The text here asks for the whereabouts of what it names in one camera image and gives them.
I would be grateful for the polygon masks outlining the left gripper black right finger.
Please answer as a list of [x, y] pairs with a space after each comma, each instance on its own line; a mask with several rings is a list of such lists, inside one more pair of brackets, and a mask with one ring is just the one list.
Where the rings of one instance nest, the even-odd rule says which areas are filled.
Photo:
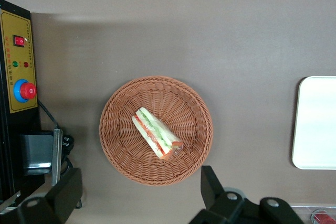
[[205, 208], [190, 223], [252, 223], [243, 215], [245, 198], [225, 190], [211, 166], [201, 168], [201, 195]]

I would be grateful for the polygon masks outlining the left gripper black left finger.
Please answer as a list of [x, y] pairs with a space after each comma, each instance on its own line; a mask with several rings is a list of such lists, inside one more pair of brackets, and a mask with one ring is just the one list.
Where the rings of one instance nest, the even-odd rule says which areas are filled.
[[73, 168], [43, 197], [26, 199], [10, 212], [10, 223], [66, 223], [82, 197], [82, 174]]

